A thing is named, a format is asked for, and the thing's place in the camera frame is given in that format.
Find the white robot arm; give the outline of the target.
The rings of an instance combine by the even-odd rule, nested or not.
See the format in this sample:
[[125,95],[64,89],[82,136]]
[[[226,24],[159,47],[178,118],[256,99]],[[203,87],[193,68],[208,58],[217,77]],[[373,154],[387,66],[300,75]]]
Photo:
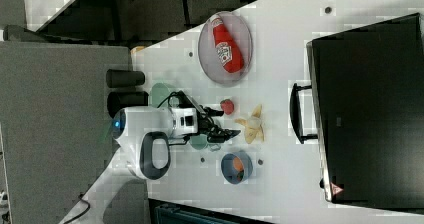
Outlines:
[[204,135],[213,144],[240,132],[215,123],[223,113],[204,107],[182,91],[169,95],[176,106],[162,101],[156,107],[133,106],[119,110],[111,134],[119,145],[110,163],[59,224],[104,224],[104,213],[120,189],[136,179],[158,180],[171,164],[170,148]]

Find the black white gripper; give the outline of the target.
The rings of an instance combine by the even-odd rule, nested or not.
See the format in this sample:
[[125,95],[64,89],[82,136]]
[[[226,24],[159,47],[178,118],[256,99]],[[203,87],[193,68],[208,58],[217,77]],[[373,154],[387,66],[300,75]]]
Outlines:
[[[183,91],[174,92],[173,98],[178,99],[177,106],[171,108],[173,118],[172,136],[174,138],[207,134],[214,125],[209,116],[221,117],[224,115],[223,111],[210,107],[202,108],[200,104]],[[207,141],[209,143],[224,143],[240,133],[240,130],[215,128],[207,135]]]

